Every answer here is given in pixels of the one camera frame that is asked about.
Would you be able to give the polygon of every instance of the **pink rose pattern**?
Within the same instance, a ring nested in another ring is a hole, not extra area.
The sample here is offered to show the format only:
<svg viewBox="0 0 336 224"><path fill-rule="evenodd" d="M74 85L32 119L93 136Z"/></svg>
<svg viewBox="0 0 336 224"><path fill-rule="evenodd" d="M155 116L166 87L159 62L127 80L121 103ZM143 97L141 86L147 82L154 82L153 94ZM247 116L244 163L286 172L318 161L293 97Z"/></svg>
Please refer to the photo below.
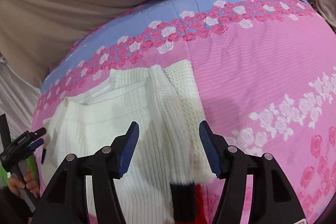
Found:
<svg viewBox="0 0 336 224"><path fill-rule="evenodd" d="M326 143L325 146L335 146L335 134L335 127L330 127L329 143ZM316 169L313 166L309 166L303 170L300 180L302 189L296 192L309 224L313 224L321 213L314 212L313 208L310 208L310 206L317 204L322 196L328 196L336 192L336 161L330 165L327 156L321 155L323 146L324 141L321 135L312 137L310 153L314 158L319 159L318 164ZM318 179L320 180L320 185L310 193L307 193L306 190L308 189L311 180L316 176L318 176Z"/></svg>
<svg viewBox="0 0 336 224"><path fill-rule="evenodd" d="M284 10L281 7L280 2L288 5L290 11ZM300 8L297 5L298 3L300 3L304 9ZM263 7L264 5L273 6L274 11L266 11ZM245 13L243 15L235 13L233 9L236 6L244 6ZM123 13L118 18L130 16L143 8L144 6L140 5L137 8ZM149 49L158 48L166 42L176 43L182 40L190 43L197 37L206 39L210 34L223 35L229 28L228 24L240 22L243 19L258 21L276 20L280 22L284 20L284 15L289 15L290 13L297 16L314 16L315 11L311 8L311 6L299 0L247 0L239 1L237 3L227 2L223 8L214 5L208 13L198 12L192 17L186 16L183 19L175 18L170 22L161 21L155 29L147 27L136 37L128 37L125 42L100 49L94 53L90 60L81 62L77 68L72 69L63 77L63 79L59 80L56 84L51 85L49 90L40 95L36 111L44 110L45 107L56 102L59 96L64 94L64 92L82 87L85 84L86 78L94 75L99 70L104 71L110 69L120 69L127 63L136 64L144 57L144 54ZM216 18L218 24L213 26L206 25L204 20L206 20L207 17L212 19ZM167 37L163 37L162 30L169 26L176 28L176 32ZM105 27L106 26L103 25L96 28L85 37L94 32L99 32ZM85 37L74 43L66 58L68 58L78 47L81 46L81 42L85 39ZM139 49L131 52L129 47L135 42L140 44ZM335 134L336 129L331 128L330 143L333 146L335 145ZM312 145L314 145L312 147L314 156L318 157L318 141L315 141Z"/></svg>
<svg viewBox="0 0 336 224"><path fill-rule="evenodd" d="M284 10L281 7L280 2L288 5L289 10ZM298 3L300 3L300 5L302 5L305 9L301 9L297 5ZM263 7L264 5L273 7L274 11L267 11ZM242 15L236 14L233 10L236 6L244 6L245 13ZM123 13L118 18L129 16L142 8L142 6L139 6ZM103 48L99 53L95 53L90 60L81 63L77 68L68 72L62 80L58 81L54 85L51 85L49 90L40 95L35 111L41 111L44 109L45 105L54 103L58 100L59 95L65 93L66 91L71 91L84 86L86 78L90 75L94 75L99 70L120 69L126 63L136 64L144 57L144 54L149 49L155 47L158 48L165 42L178 42L179 40L183 40L190 43L197 37L206 39L212 33L222 35L228 30L228 24L237 23L243 19L257 20L261 22L269 20L281 22L284 21L284 16L288 16L290 14L297 16L314 16L315 11L311 8L311 6L298 0L247 0L239 1L235 4L227 2L223 8L213 6L208 13L195 13L193 17L186 16L183 19L175 18L170 22L162 21L157 25L156 29L147 27L138 36L128 37L126 42L121 42L118 45ZM207 17L213 19L217 18L218 24L213 26L206 25L204 20ZM167 37L163 37L161 31L168 26L175 27L176 32ZM105 28L105 25L92 30L85 37L103 28ZM85 37L74 43L66 58L80 46ZM140 47L138 50L131 52L129 50L129 46L134 42L140 43ZM105 54L108 55L108 58L100 64L100 59ZM329 129L329 142L332 147L336 144L335 140L336 128L331 127ZM297 196L309 223L313 223L313 221L315 221L315 219L319 216L317 212L313 212L310 205L316 204L322 195L328 195L332 187L334 187L333 191L336 189L336 161L333 163L331 168L327 168L327 157L320 155L322 146L322 137L320 135L314 136L311 140L310 152L314 158L319 159L319 162L316 167L309 166L303 170L300 180L302 189L297 192ZM321 178L321 186L312 191L310 194L305 194L305 190L308 188L311 180L315 176L319 176ZM248 193L246 195L246 199L250 200L252 189L247 190Z"/></svg>
<svg viewBox="0 0 336 224"><path fill-rule="evenodd" d="M310 153L315 158L318 158L320 156L322 145L323 142L322 137L320 135L312 137L310 144Z"/></svg>

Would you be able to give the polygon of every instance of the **white cloth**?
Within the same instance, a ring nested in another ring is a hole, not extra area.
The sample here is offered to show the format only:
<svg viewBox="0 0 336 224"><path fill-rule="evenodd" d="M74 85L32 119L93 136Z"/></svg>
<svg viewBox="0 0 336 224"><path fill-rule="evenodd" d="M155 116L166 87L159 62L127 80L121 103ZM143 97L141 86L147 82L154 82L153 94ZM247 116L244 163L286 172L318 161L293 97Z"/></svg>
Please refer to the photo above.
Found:
<svg viewBox="0 0 336 224"><path fill-rule="evenodd" d="M22 80L0 54L0 115L6 114L10 135L16 139L30 130L40 94L38 88ZM3 151L0 141L0 153Z"/></svg>
<svg viewBox="0 0 336 224"><path fill-rule="evenodd" d="M211 173L198 126L204 112L191 64L162 69L111 70L87 93L68 98L45 121L49 135L42 177L48 183L64 157L92 155L126 133L132 121L140 136L128 172L115 180L127 223L173 222L170 183L208 183ZM88 210L95 214L91 180Z"/></svg>

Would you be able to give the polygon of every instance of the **bed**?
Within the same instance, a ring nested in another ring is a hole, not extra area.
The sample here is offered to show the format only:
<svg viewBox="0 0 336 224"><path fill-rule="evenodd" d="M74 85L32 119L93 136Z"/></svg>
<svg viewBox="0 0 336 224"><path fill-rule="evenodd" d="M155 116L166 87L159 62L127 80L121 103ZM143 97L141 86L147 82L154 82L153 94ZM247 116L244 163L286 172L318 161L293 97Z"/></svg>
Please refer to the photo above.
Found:
<svg viewBox="0 0 336 224"><path fill-rule="evenodd" d="M186 59L213 131L248 154L272 153L314 223L336 186L335 41L306 0L151 1L74 44L43 82L33 130L65 96L96 87L111 69ZM201 187L203 223L211 222L222 187L219 180ZM241 223L251 180L246 190Z"/></svg>

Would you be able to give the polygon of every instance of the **green object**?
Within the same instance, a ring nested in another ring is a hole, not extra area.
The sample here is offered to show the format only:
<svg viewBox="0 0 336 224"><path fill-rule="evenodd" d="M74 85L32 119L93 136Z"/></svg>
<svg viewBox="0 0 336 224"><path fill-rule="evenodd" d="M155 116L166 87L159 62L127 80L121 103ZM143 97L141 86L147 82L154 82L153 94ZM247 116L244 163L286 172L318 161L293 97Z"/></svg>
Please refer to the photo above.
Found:
<svg viewBox="0 0 336 224"><path fill-rule="evenodd" d="M31 172L34 175L35 181L38 183L39 181L39 176L38 176L38 171L37 171L37 165L34 156L30 156L29 158L26 159L27 166L30 168ZM7 185L7 172L6 170L2 167L0 164L0 177L2 178L3 184Z"/></svg>

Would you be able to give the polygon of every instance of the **white knit sweater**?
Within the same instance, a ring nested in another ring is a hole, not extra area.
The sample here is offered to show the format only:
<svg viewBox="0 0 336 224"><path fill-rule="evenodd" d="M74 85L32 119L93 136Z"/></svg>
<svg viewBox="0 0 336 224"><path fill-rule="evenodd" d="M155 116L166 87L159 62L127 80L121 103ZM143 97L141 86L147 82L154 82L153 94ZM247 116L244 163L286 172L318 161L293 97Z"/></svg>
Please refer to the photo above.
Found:
<svg viewBox="0 0 336 224"><path fill-rule="evenodd" d="M101 85L66 97L45 121L49 134L42 177L48 183L64 157L94 154L126 133L140 136L128 172L115 180L127 223L173 223L170 183L208 183L211 173L198 132L204 112L192 67L183 60L162 69L111 70ZM87 201L95 215L91 178Z"/></svg>

